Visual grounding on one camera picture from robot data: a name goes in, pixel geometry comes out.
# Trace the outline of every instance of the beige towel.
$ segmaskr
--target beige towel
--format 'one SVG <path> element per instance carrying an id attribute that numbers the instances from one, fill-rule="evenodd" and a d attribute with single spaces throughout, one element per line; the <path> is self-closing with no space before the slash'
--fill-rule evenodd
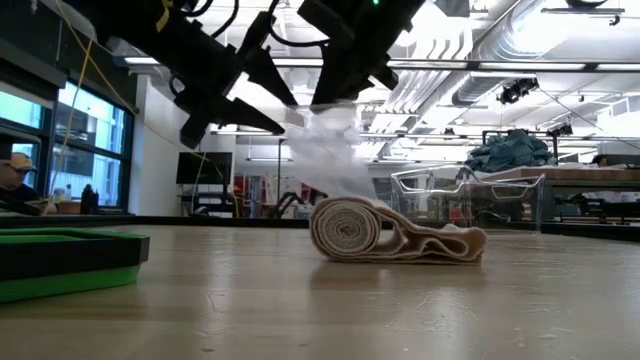
<path id="1" fill-rule="evenodd" d="M 380 241 L 381 218 L 393 236 Z M 417 226 L 382 203 L 330 198 L 311 215 L 311 240 L 329 259 L 346 262 L 478 264 L 487 242 L 479 228 Z"/>

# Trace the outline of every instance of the clear plastic bin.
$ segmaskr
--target clear plastic bin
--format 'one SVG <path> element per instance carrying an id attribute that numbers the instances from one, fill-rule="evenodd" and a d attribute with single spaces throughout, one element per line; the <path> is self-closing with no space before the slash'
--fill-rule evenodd
<path id="1" fill-rule="evenodd" d="M 412 222 L 540 232 L 544 176 L 484 182 L 466 166 L 391 175 L 392 207 Z"/>

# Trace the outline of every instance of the blue cloth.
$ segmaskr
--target blue cloth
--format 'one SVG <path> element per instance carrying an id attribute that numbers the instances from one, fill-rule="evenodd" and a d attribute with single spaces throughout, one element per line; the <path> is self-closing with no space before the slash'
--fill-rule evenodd
<path id="1" fill-rule="evenodd" d="M 492 136 L 485 146 L 473 149 L 469 155 L 466 165 L 486 173 L 554 163 L 547 144 L 522 129 L 513 130 L 507 137 Z"/>

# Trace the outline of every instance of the plastic bag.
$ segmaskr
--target plastic bag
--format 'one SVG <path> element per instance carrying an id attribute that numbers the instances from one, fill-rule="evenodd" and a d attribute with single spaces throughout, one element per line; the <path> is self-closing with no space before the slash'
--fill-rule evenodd
<path id="1" fill-rule="evenodd" d="M 360 118 L 353 104 L 336 104 L 313 113 L 300 107 L 304 119 L 285 124 L 297 179 L 329 196 L 360 196 L 376 200 L 367 166 L 355 155 L 360 143 Z"/>

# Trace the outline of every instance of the glass window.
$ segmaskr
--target glass window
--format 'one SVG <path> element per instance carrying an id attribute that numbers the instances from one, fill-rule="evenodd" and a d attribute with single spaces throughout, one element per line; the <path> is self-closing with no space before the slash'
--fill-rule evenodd
<path id="1" fill-rule="evenodd" d="M 40 128 L 42 126 L 42 106 L 0 91 L 0 118 Z"/>
<path id="2" fill-rule="evenodd" d="M 58 170 L 62 146 L 56 144 L 53 149 L 54 161 L 51 169 L 51 181 Z M 118 206 L 120 201 L 120 160 L 92 154 L 83 150 L 67 147 L 60 172 L 55 177 L 52 190 L 66 189 L 71 185 L 73 200 L 80 201 L 85 186 L 91 185 L 98 192 L 98 204 Z"/>
<path id="3" fill-rule="evenodd" d="M 71 104 L 77 87 L 67 83 L 58 92 L 56 134 L 66 136 Z M 124 134 L 124 110 L 82 89 L 78 92 L 75 111 L 71 119 L 69 139 L 80 141 L 100 149 L 122 153 Z"/>
<path id="4" fill-rule="evenodd" d="M 34 144 L 13 144 L 13 148 L 11 149 L 12 152 L 21 152 L 25 155 L 27 155 L 28 157 L 31 158 L 31 161 L 33 162 L 33 166 L 37 165 L 38 162 L 38 145 L 34 145 Z M 27 174 L 27 176 L 24 178 L 24 184 L 27 185 L 30 188 L 34 188 L 35 184 L 36 184 L 36 174 L 35 172 L 31 171 L 29 172 L 29 174 Z"/>

